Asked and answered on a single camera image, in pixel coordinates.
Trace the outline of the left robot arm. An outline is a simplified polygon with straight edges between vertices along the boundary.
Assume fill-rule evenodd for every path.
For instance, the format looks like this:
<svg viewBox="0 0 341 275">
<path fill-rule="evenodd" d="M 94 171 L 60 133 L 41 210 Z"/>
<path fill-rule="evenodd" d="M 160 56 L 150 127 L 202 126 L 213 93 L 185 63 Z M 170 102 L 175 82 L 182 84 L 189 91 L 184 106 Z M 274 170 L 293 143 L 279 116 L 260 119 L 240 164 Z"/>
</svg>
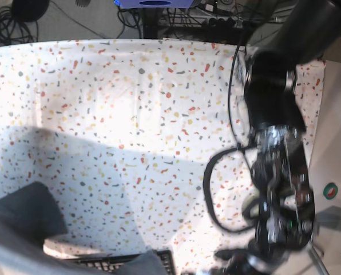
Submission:
<svg viewBox="0 0 341 275">
<path fill-rule="evenodd" d="M 315 221 L 303 135 L 296 103 L 297 66 L 319 57 L 341 33 L 341 1 L 298 1 L 271 42 L 245 62 L 244 100 L 257 146 L 251 178 L 261 202 L 256 246 L 263 254 L 297 251 Z"/>
</svg>

